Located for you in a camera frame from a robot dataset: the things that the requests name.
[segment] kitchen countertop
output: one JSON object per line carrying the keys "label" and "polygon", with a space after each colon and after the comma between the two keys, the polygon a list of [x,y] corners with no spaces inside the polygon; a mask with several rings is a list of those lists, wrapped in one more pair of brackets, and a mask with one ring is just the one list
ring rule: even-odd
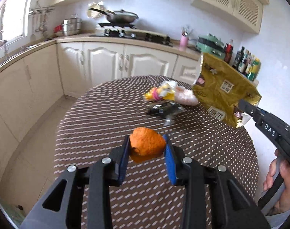
{"label": "kitchen countertop", "polygon": [[94,33],[85,33],[85,34],[77,34],[67,37],[58,37],[51,39],[49,41],[40,42],[38,46],[31,48],[27,51],[18,54],[14,58],[11,58],[7,62],[3,62],[0,60],[0,72],[6,69],[8,66],[12,65],[13,63],[17,62],[18,60],[24,58],[25,56],[34,53],[42,48],[48,47],[53,44],[57,43],[66,43],[66,42],[105,42],[105,43],[118,43],[118,44],[128,44],[128,45],[135,45],[147,48],[153,48],[156,50],[161,50],[173,54],[177,54],[183,57],[187,57],[190,59],[194,59],[196,61],[200,58],[200,53],[189,48],[182,48],[179,46],[177,41],[173,42],[173,47],[161,45],[157,43],[152,43],[148,41],[142,40],[135,40],[135,39],[125,39],[125,38],[115,38],[115,37],[90,37],[89,35],[93,35]]}

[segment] sleeve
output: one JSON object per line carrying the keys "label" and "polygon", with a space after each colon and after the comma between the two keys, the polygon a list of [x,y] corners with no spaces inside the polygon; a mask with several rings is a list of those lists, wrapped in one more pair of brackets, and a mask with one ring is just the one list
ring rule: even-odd
{"label": "sleeve", "polygon": [[265,216],[272,229],[278,229],[287,219],[290,214],[290,209],[284,213]]}

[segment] kitchen sink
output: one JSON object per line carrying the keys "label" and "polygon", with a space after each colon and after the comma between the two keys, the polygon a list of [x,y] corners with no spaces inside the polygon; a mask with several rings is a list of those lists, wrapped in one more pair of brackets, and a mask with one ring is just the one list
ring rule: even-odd
{"label": "kitchen sink", "polygon": [[20,55],[21,53],[23,53],[23,52],[25,52],[25,51],[27,51],[27,50],[30,50],[30,49],[32,49],[32,48],[34,48],[34,47],[36,47],[36,46],[39,46],[39,45],[40,45],[40,44],[31,45],[31,46],[27,46],[27,47],[21,47],[21,50],[20,50],[18,53],[9,56],[9,57],[8,57],[8,60],[5,60],[4,62],[0,63],[0,66],[3,65],[3,64],[5,64],[6,62],[8,62],[10,59],[12,59],[12,58],[14,58],[14,57]]}
{"label": "kitchen sink", "polygon": [[21,50],[20,50],[18,53],[9,56],[9,57],[8,57],[8,60],[10,60],[10,59],[12,59],[12,58],[14,58],[14,57],[20,55],[21,53],[23,53],[23,52],[25,52],[25,51],[27,51],[27,50],[30,50],[30,49],[32,49],[32,48],[38,46],[38,45],[39,45],[39,44],[31,45],[31,46],[27,46],[27,47],[21,47]]}

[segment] tiled floor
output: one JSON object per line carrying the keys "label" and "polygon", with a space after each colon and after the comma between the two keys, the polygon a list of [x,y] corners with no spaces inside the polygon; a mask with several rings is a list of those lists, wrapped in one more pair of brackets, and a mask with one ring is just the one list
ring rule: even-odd
{"label": "tiled floor", "polygon": [[0,185],[0,197],[28,213],[54,181],[54,150],[60,120],[76,100],[63,100],[38,128]]}

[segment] green appliance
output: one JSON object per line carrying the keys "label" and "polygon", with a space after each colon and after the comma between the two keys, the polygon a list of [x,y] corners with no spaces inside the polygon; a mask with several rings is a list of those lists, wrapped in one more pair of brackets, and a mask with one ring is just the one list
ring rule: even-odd
{"label": "green appliance", "polygon": [[225,47],[223,42],[212,34],[199,37],[196,48],[201,52],[210,53],[222,60],[225,58]]}

